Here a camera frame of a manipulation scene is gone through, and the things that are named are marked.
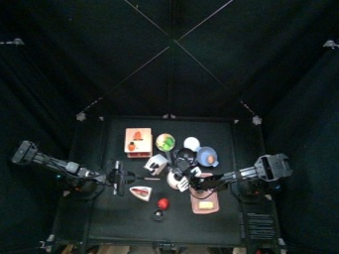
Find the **red object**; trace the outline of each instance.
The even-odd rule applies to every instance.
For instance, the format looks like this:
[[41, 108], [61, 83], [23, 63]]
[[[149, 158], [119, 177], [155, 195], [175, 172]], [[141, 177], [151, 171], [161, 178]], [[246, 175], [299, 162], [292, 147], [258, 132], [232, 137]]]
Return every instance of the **red object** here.
[[132, 189], [132, 191], [136, 191], [136, 192], [140, 192], [140, 193], [145, 193], [145, 194], [148, 194], [148, 190]]
[[167, 198], [161, 198], [159, 201], [157, 201], [157, 207], [163, 210], [165, 210], [169, 206], [169, 200]]
[[128, 150], [129, 150], [129, 151], [133, 151], [133, 149], [135, 149], [135, 144], [133, 144], [133, 142], [131, 142], [131, 143], [128, 144]]

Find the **yellow object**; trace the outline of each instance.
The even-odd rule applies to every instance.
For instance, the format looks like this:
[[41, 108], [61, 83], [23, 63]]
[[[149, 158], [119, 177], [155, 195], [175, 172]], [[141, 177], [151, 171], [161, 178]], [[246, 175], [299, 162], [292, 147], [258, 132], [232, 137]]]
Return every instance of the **yellow object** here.
[[211, 210], [214, 209], [214, 203], [210, 201], [199, 201], [199, 209]]

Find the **green object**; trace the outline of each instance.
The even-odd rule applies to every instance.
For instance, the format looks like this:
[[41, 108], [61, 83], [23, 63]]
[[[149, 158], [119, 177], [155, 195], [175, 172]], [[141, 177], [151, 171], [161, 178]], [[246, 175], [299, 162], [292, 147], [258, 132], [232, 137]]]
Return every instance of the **green object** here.
[[165, 140], [164, 140], [164, 143], [165, 143], [169, 147], [172, 147], [173, 144], [175, 144], [175, 141], [173, 141], [173, 139], [172, 139], [171, 137], [167, 137]]
[[164, 151], [169, 151], [169, 150], [171, 150], [171, 148], [172, 148], [172, 147], [171, 147], [171, 146], [168, 146], [168, 144], [167, 144], [167, 143], [164, 143], [164, 144], [163, 144], [163, 150], [164, 150]]

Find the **cable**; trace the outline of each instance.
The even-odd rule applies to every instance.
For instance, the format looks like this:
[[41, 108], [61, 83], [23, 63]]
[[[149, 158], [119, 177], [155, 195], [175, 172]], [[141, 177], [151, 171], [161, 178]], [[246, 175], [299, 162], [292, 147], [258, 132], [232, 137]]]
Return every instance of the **cable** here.
[[191, 196], [199, 200], [203, 200], [203, 199], [207, 199], [216, 191], [218, 189], [223, 186], [223, 185], [227, 185], [227, 184], [232, 184], [235, 181], [231, 181], [231, 182], [223, 182], [220, 183], [211, 191], [211, 193], [206, 196], [206, 197], [196, 197], [194, 194], [192, 194], [192, 191], [190, 189], [190, 193], [191, 193]]

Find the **wooden block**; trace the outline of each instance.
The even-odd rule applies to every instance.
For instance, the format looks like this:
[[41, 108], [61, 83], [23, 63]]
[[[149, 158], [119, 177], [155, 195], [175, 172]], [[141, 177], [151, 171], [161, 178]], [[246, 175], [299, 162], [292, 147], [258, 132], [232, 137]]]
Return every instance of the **wooden block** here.
[[129, 246], [101, 245], [96, 254], [127, 254]]

